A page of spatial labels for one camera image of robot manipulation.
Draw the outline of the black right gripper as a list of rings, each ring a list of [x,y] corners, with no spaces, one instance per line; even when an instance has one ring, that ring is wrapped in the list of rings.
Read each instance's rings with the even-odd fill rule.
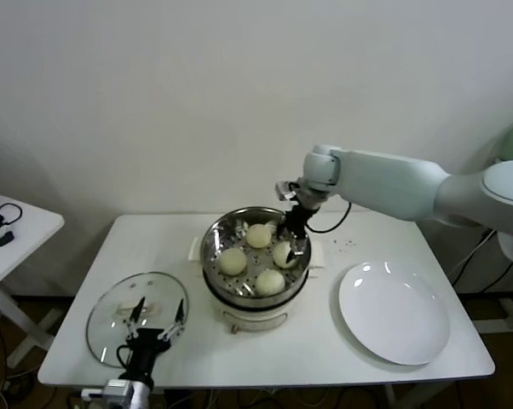
[[[305,226],[311,217],[311,209],[306,209],[302,205],[294,204],[277,222],[275,238],[280,239],[284,232],[288,232],[292,237],[290,240],[290,249],[286,257],[287,261],[302,256],[306,251],[307,238]]]

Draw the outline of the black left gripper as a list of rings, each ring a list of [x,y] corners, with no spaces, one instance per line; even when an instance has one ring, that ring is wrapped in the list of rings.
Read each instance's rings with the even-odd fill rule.
[[[126,339],[122,349],[128,350],[128,357],[122,359],[122,368],[124,369],[122,378],[151,378],[157,358],[168,351],[172,346],[172,341],[184,331],[184,299],[179,302],[174,322],[164,331],[152,328],[136,330],[145,309],[145,303],[145,297],[138,302],[131,300],[122,303],[123,339]]]

